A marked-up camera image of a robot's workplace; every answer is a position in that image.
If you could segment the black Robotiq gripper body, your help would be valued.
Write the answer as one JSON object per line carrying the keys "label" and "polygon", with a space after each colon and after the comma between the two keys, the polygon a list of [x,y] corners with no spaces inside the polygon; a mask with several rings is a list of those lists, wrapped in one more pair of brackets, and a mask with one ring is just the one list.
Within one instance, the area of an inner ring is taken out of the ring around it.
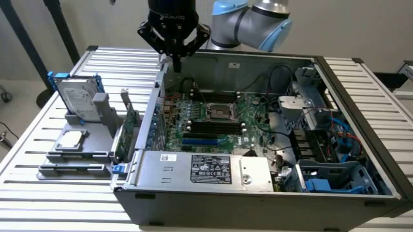
{"label": "black Robotiq gripper body", "polygon": [[164,40],[184,40],[198,25],[194,0],[150,0],[148,22]]}

